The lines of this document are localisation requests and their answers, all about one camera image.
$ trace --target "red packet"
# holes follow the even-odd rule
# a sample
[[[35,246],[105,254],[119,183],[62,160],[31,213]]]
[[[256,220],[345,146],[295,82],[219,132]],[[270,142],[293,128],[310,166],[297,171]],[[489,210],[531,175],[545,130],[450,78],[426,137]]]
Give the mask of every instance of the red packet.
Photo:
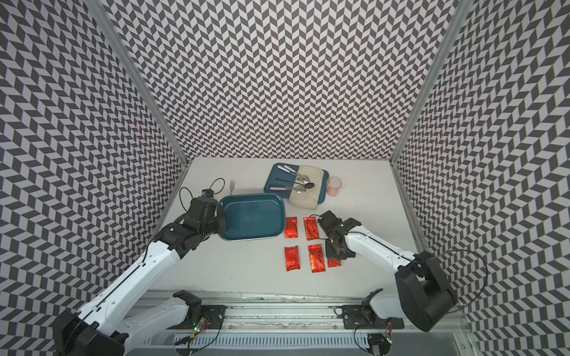
[[[319,238],[319,228],[317,227],[317,218],[312,216],[310,218],[303,218],[305,223],[305,236],[307,240],[315,240]]]
[[[324,272],[323,248],[320,244],[309,246],[309,256],[311,257],[311,272]]]
[[[299,261],[299,249],[295,247],[285,248],[285,262],[287,263],[287,270],[301,269],[301,262]]]
[[[287,225],[285,227],[285,238],[296,239],[297,235],[297,218],[287,218]]]
[[[327,263],[328,263],[328,268],[340,267],[340,261],[339,260],[327,260]]]

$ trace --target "robotic arm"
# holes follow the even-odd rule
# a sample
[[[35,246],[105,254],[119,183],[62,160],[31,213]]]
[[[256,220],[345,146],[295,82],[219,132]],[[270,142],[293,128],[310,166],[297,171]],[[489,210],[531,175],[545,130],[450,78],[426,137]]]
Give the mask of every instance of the robotic arm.
[[[407,317],[419,329],[428,331],[457,303],[456,292],[432,254],[415,255],[400,249],[358,221],[342,221],[330,211],[321,215],[318,223],[328,236],[328,259],[351,258],[357,252],[394,273],[397,294],[372,293],[363,303],[370,309],[372,321]],[[188,212],[161,229],[145,253],[105,291],[77,313],[65,311],[57,316],[52,327],[59,354],[121,356],[173,325],[199,325],[201,300],[185,290],[151,310],[132,318],[125,316],[164,272],[211,234],[226,229],[223,210],[213,198],[213,191],[202,191],[201,197],[192,200]]]
[[[199,322],[201,300],[181,290],[165,303],[125,319],[131,307],[170,267],[211,234],[226,231],[226,219],[213,191],[192,199],[188,212],[152,238],[145,253],[122,275],[84,304],[65,311],[52,324],[60,355],[121,356],[156,333],[184,321]]]
[[[407,317],[422,331],[429,331],[458,301],[445,272],[434,255],[416,255],[394,246],[368,231],[360,222],[345,221],[327,211],[317,221],[327,234],[328,259],[344,260],[355,252],[366,256],[385,271],[394,273],[397,294],[372,294],[364,306],[373,310],[371,319]]]

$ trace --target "patterned wall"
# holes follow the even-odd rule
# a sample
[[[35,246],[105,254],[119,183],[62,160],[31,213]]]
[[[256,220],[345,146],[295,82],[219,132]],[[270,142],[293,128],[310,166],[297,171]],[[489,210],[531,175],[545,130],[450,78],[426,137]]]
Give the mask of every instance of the patterned wall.
[[[78,0],[0,18],[0,353],[38,355],[140,253],[181,165]]]
[[[457,0],[103,0],[189,158],[388,158]]]
[[[570,355],[569,13],[475,1],[397,162],[430,245],[490,262],[467,314],[487,355]],[[471,300],[480,262],[447,268]]]

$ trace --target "plastic cup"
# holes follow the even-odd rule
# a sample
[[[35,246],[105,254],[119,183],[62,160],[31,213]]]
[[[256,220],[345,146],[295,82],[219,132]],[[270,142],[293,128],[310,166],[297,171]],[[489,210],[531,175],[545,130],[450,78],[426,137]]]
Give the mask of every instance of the plastic cup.
[[[336,197],[339,194],[343,182],[338,177],[330,177],[327,179],[327,194],[329,197]]]

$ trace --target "white tabletop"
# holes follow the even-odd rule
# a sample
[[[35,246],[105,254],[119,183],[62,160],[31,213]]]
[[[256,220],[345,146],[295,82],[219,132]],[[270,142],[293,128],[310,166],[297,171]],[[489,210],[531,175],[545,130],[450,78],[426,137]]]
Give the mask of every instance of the white tabletop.
[[[212,235],[160,277],[152,289],[365,297],[377,288],[393,288],[393,273],[383,271],[361,255],[343,260],[340,267],[311,273],[307,246],[321,243],[324,253],[325,241],[308,241],[303,226],[303,217],[331,210],[342,220],[354,218],[386,241],[417,252],[388,161],[196,158],[182,186],[197,197],[202,189],[222,177],[226,187],[215,196],[217,200],[230,194],[231,179],[235,180],[234,195],[263,193],[271,167],[278,162],[322,168],[342,179],[343,187],[338,196],[327,196],[316,210],[297,208],[284,200],[287,216],[298,218],[297,239],[285,239],[282,234],[271,239],[227,242]],[[217,182],[213,189],[217,191],[219,187]],[[182,198],[188,207],[188,192],[182,192]],[[165,224],[182,213],[177,196]],[[326,237],[320,228],[319,233]],[[287,272],[284,247],[295,245],[299,246],[301,269]]]

